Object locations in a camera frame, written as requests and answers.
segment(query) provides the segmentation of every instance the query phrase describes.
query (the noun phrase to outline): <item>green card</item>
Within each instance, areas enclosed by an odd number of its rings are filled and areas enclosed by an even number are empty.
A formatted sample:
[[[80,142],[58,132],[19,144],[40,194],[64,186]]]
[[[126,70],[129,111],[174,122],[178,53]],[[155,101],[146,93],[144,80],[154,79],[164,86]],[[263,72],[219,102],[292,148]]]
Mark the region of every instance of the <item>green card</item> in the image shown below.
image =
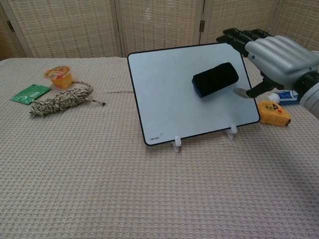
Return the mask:
[[[33,84],[11,97],[10,100],[29,105],[33,100],[39,98],[50,90],[50,87]]]

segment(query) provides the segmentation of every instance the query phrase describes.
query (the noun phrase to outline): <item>rope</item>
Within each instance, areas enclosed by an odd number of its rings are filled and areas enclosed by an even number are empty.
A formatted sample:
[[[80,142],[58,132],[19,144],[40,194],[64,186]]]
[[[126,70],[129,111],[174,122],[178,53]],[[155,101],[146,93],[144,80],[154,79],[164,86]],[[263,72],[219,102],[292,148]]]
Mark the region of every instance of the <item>rope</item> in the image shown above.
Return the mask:
[[[30,110],[30,115],[33,117],[44,117],[45,115],[50,113],[65,111],[68,108],[78,106],[79,104],[85,101],[99,103],[102,106],[105,105],[104,102],[100,102],[89,98],[89,95],[93,92],[92,86],[82,81],[73,81],[72,83],[83,84],[87,87],[81,89],[76,88],[61,92],[52,99],[46,99],[44,101],[33,101]]]

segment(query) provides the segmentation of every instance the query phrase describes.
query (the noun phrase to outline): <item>silver robotic hand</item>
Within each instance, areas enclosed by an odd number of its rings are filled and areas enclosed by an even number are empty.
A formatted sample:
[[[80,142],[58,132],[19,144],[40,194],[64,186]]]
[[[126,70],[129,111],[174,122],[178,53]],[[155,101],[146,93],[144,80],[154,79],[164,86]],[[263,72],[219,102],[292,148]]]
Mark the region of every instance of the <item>silver robotic hand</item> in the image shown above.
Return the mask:
[[[235,89],[244,98],[254,98],[274,88],[295,90],[298,100],[319,118],[319,56],[284,36],[271,36],[260,29],[223,31],[216,40],[228,43],[254,63],[264,77],[252,89]]]

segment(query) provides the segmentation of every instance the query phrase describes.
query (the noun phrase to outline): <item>whiteboard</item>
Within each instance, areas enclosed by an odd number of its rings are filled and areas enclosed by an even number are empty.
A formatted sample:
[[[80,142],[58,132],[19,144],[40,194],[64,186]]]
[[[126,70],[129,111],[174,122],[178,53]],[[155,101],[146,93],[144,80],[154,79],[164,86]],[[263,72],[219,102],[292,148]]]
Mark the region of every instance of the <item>whiteboard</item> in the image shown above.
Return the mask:
[[[200,98],[193,75],[230,62],[237,83]],[[243,59],[226,43],[131,53],[128,64],[146,145],[174,141],[256,123],[260,116],[254,99],[233,93],[250,89]]]

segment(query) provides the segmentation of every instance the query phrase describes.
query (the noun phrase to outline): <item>tape measure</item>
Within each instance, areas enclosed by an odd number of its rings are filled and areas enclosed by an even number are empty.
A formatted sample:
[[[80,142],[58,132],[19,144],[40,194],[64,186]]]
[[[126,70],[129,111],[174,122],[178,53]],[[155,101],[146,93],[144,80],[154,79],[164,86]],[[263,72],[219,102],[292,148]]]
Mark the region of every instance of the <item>tape measure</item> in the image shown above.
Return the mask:
[[[260,122],[275,126],[288,126],[291,122],[290,114],[279,104],[272,101],[263,101],[258,104]]]

